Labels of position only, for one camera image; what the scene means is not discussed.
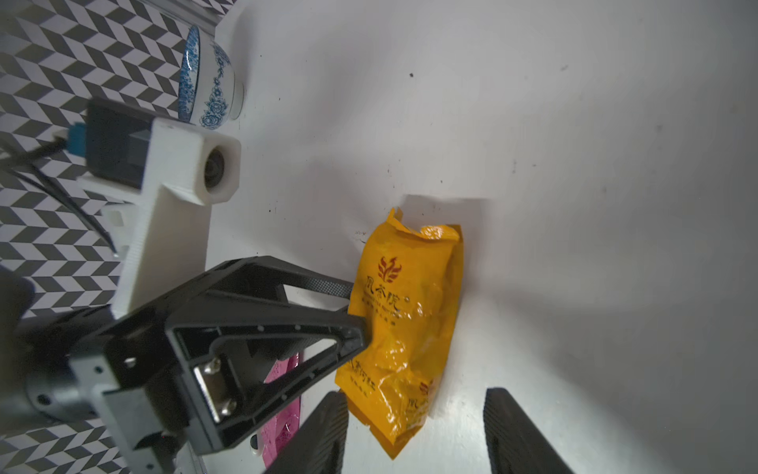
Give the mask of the pink tea sachet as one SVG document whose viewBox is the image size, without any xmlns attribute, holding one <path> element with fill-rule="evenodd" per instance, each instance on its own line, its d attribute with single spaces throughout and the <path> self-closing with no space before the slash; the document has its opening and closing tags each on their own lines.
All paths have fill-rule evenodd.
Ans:
<svg viewBox="0 0 758 474">
<path fill-rule="evenodd" d="M 282 375 L 298 368 L 302 353 L 293 355 L 286 361 L 277 361 L 268 376 L 266 384 L 269 384 Z M 264 465 L 269 468 L 278 454 L 289 444 L 300 427 L 301 402 L 294 399 L 285 406 L 274 418 L 271 418 L 258 432 L 258 451 Z"/>
</svg>

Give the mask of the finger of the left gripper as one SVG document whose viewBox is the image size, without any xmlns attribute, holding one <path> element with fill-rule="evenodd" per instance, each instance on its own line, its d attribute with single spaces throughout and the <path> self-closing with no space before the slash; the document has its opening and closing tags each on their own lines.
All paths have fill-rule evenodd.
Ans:
<svg viewBox="0 0 758 474">
<path fill-rule="evenodd" d="M 353 284 L 271 256 L 223 262 L 194 278 L 172 295 L 171 312 L 257 314 L 288 308 L 288 286 L 348 299 Z"/>
<path fill-rule="evenodd" d="M 238 446 L 370 343 L 366 319 L 297 305 L 224 307 L 216 321 L 185 307 L 165 332 L 181 367 L 186 437 L 198 453 Z"/>
</svg>

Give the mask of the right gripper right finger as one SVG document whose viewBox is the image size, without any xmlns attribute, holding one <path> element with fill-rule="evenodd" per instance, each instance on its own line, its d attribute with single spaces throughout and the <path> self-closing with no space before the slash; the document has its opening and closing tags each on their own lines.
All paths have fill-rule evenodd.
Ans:
<svg viewBox="0 0 758 474">
<path fill-rule="evenodd" d="M 504 388 L 487 390 L 484 430 L 493 473 L 572 473 L 570 466 Z"/>
</svg>

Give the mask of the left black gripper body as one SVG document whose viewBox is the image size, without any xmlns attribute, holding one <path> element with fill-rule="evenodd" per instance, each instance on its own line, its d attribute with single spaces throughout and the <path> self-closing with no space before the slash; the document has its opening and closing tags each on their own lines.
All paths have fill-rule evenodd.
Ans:
<svg viewBox="0 0 758 474">
<path fill-rule="evenodd" d="M 99 419 L 135 473 L 205 473 L 207 329 L 106 306 L 1 324 L 1 432 Z"/>
</svg>

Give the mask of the yellow tea bag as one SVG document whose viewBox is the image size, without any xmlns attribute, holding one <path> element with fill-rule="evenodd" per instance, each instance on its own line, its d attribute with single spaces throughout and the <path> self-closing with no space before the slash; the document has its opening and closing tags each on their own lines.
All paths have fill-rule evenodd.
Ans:
<svg viewBox="0 0 758 474">
<path fill-rule="evenodd" d="M 418 230 L 400 209 L 368 238 L 349 314 L 366 320 L 368 348 L 340 367 L 349 410 L 396 458 L 424 426 L 440 387 L 460 307 L 464 239 L 458 225 Z"/>
</svg>

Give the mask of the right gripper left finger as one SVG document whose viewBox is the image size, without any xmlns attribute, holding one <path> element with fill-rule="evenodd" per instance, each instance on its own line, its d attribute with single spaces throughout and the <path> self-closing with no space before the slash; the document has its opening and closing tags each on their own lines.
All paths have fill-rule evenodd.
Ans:
<svg viewBox="0 0 758 474">
<path fill-rule="evenodd" d="M 347 397 L 329 392 L 265 473 L 340 474 L 348 427 Z"/>
</svg>

